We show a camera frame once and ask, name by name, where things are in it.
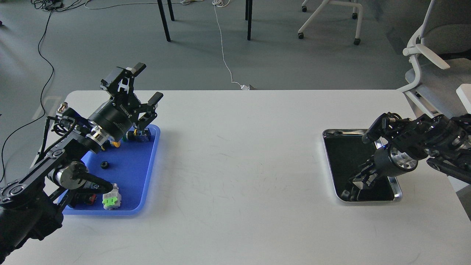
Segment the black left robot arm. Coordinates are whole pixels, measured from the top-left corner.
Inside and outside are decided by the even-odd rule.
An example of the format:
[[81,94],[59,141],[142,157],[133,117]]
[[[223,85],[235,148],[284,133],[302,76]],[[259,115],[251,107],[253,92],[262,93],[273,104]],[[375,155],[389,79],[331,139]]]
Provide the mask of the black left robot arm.
[[77,194],[106,194],[113,186],[89,173],[81,159],[98,153],[107,140],[119,141],[131,127],[145,129],[157,116],[155,109],[163,94],[156,92],[147,103],[134,93],[134,80],[146,68],[116,67],[100,88],[110,99],[87,119],[67,103],[55,116],[61,137],[41,149],[37,161],[24,177],[1,186],[1,262],[28,239],[43,240],[62,226],[63,210]]

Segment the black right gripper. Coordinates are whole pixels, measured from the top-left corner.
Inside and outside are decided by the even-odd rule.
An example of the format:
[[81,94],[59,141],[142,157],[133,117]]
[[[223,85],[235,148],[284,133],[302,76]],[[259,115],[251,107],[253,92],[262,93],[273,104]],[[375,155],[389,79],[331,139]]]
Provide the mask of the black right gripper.
[[377,149],[372,155],[372,161],[360,165],[360,171],[345,183],[341,193],[343,201],[367,201],[367,195],[363,195],[363,192],[372,189],[377,178],[397,177],[418,166],[418,160],[391,145]]

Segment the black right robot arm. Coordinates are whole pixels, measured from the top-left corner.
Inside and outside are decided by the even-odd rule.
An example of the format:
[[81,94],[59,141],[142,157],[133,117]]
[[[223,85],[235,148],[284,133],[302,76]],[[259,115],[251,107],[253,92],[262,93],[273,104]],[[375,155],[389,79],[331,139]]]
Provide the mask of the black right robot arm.
[[378,148],[347,181],[340,195],[347,201],[359,201],[363,190],[387,177],[397,177],[417,168],[420,160],[447,176],[470,183],[470,114],[448,119],[426,114],[415,120],[396,113],[383,113],[362,137],[363,143],[384,138]]

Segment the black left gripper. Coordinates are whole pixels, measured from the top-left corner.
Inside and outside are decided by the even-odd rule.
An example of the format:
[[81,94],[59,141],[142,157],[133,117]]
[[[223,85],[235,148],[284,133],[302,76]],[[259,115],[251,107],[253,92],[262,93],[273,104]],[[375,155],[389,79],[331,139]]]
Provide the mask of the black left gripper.
[[145,104],[141,104],[136,97],[129,97],[134,94],[135,77],[145,68],[144,63],[138,63],[134,67],[116,67],[100,81],[100,89],[112,98],[96,109],[88,119],[100,126],[113,141],[119,141],[132,126],[143,131],[157,117],[155,109],[163,98],[163,93],[155,92]]

